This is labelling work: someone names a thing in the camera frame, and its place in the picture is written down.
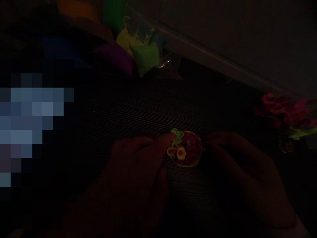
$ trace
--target table surface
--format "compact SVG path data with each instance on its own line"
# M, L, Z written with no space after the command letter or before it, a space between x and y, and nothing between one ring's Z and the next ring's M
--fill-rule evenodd
M251 112L262 93L188 60L182 60L179 71L180 81L100 72L80 76L75 87L76 156L70 193L81 193L93 181L106 166L117 139L157 138L174 127L202 136L234 131L274 159L293 207L303 223L313 227L307 202L314 203L311 167L317 163L303 141L296 142L297 153L284 155L278 150L278 140L287 139L267 130ZM228 221L216 194L219 181L213 177L210 161L212 157L205 155L197 167L181 168L165 156L162 165L167 168L170 197L159 233L228 234Z

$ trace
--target clay flower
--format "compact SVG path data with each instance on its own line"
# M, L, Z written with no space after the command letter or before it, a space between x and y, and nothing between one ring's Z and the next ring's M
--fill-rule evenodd
M177 138L167 149L168 156L180 167L196 166L204 151L199 135L189 131L178 131L176 128L173 128L172 132Z
M177 150L177 158L179 160L184 160L186 156L186 151L183 147L179 147Z
M264 105L270 105L275 103L275 96L272 93L264 94L262 96L262 102Z
M175 156L176 150L173 147L169 147L166 152L169 157L172 157L172 156Z
M182 143L182 137L184 136L184 133L182 132L182 131L177 131L177 129L176 128L173 128L172 130L171 130L171 132L173 132L175 135L177 135L177 137L173 140L173 142L175 143L175 144L180 144L180 143Z

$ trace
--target modeling clay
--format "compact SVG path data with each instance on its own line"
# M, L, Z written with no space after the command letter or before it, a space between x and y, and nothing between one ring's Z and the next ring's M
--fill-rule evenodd
M134 59L118 44L105 44L95 49L94 53L125 74L132 76L133 69L135 68Z
M147 46L130 46L142 78L152 68L159 67L159 49L155 42Z
M144 45L138 38L138 35L130 36L128 29L125 27L117 37L116 43L128 51L131 55L132 51L130 46L142 46Z
M76 19L84 17L100 24L100 14L96 7L77 0L57 0L59 13Z
M177 137L167 149L167 155L180 167L196 166L205 151L199 135L189 131L178 131L176 128L171 132Z
M103 0L102 24L107 25L115 33L122 29L125 12L125 0Z

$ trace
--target green clay leaf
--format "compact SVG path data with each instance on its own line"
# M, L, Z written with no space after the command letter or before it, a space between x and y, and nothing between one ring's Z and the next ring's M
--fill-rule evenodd
M173 132L175 135L177 135L177 129L176 129L176 128L173 128L173 129L171 130L171 132Z
M177 137L182 138L184 136L184 132L177 132Z
M173 142L174 142L175 144L179 144L179 143L182 142L182 139L180 139L179 137L176 137L176 138L173 140Z

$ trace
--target red clay flower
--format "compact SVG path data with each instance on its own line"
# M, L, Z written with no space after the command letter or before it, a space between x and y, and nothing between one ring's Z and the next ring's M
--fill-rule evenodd
M281 126L281 122L276 117L267 117L266 118L266 126L269 129L278 129Z
M262 96L262 102L264 105L270 105L275 103L276 97L272 93L264 94Z
M253 107L253 113L256 116L261 116L261 115L267 114L269 111L270 111L269 105L259 105L259 106Z
M273 115L278 115L278 114L280 114L280 113L282 113L282 112L285 112L285 108L283 108L283 107L281 107L281 106L276 106L276 107L273 107L273 108L271 108L271 113L273 114Z

